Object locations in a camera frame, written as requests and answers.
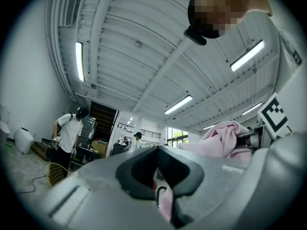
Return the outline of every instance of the railing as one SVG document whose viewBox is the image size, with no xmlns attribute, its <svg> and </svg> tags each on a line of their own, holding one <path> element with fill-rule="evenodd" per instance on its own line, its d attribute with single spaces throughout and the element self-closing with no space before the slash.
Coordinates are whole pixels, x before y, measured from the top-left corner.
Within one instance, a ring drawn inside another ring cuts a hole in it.
<svg viewBox="0 0 307 230">
<path fill-rule="evenodd" d="M 141 129 L 141 133 L 143 136 L 146 136 L 146 137 L 151 137 L 151 138 L 156 138 L 156 139 L 160 139 L 161 137 L 161 134 L 159 133 L 155 133 L 155 132 L 144 130 L 144 129 Z"/>
<path fill-rule="evenodd" d="M 133 126 L 129 126 L 129 125 L 126 125 L 126 124 L 118 123 L 117 127 L 125 129 L 127 132 L 132 133 L 132 134 L 134 132 L 134 127 Z M 141 129 L 141 134 L 143 136 L 145 136 L 145 137 L 151 137 L 151 138 L 155 138 L 155 139 L 160 139 L 161 138 L 161 134 L 155 133 L 155 132 L 152 132 L 152 131 L 148 131 L 148 130 L 144 130 L 144 129 Z"/>
</svg>

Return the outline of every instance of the lit tube light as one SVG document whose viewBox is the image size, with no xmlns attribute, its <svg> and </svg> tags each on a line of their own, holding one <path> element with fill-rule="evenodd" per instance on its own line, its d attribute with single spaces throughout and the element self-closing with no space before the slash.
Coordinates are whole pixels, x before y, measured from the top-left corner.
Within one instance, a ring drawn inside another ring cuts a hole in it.
<svg viewBox="0 0 307 230">
<path fill-rule="evenodd" d="M 260 102 L 259 104 L 255 105 L 254 107 L 248 109 L 246 112 L 242 113 L 242 115 L 248 114 L 248 113 L 251 112 L 252 110 L 254 110 L 254 109 L 260 107 L 261 104 L 262 104 L 262 103 Z"/>
<path fill-rule="evenodd" d="M 84 74 L 83 74 L 83 43 L 76 43 L 76 61 L 77 61 L 77 69 L 78 76 L 80 81 L 84 82 Z"/>
<path fill-rule="evenodd" d="M 170 113 L 172 113 L 173 111 L 177 110 L 178 108 L 182 107 L 184 104 L 188 103 L 190 100 L 192 100 L 192 96 L 188 95 L 186 96 L 183 100 L 181 100 L 180 102 L 178 102 L 176 105 L 174 105 L 173 107 L 171 107 L 170 109 L 168 109 L 167 111 L 165 111 L 164 114 L 169 115 Z"/>
<path fill-rule="evenodd" d="M 210 128 L 212 128 L 212 127 L 215 126 L 215 125 L 210 125 L 210 126 L 208 126 L 208 127 L 203 128 L 202 130 L 210 129 Z"/>
<path fill-rule="evenodd" d="M 257 42 L 248 52 L 246 52 L 244 55 L 242 55 L 239 59 L 237 59 L 234 63 L 230 65 L 231 70 L 238 70 L 246 62 L 252 59 L 256 54 L 258 54 L 264 48 L 264 46 L 265 44 L 263 40 Z"/>
</svg>

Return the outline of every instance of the pink cloth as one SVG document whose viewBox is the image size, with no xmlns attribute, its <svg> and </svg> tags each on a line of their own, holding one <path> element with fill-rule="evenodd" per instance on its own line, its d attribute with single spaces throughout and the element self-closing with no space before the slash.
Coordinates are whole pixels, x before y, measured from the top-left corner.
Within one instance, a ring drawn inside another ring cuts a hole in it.
<svg viewBox="0 0 307 230">
<path fill-rule="evenodd" d="M 253 154 L 250 149 L 235 149 L 236 137 L 248 133 L 248 129 L 235 121 L 221 122 L 201 138 L 200 141 L 180 143 L 179 149 L 195 152 L 212 157 L 240 159 L 250 161 Z M 167 221 L 170 221 L 173 203 L 173 192 L 170 188 L 163 195 L 160 212 Z"/>
</svg>

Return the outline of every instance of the trash can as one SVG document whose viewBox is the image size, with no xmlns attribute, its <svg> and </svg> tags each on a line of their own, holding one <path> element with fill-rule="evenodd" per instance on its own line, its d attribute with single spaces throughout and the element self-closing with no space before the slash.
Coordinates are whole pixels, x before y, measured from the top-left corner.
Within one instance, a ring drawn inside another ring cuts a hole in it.
<svg viewBox="0 0 307 230">
<path fill-rule="evenodd" d="M 25 128 L 19 128 L 15 133 L 15 146 L 21 152 L 28 154 L 34 139 L 30 132 Z"/>
<path fill-rule="evenodd" d="M 5 143 L 10 135 L 10 130 L 6 123 L 0 121 L 0 150 L 5 149 Z"/>
</svg>

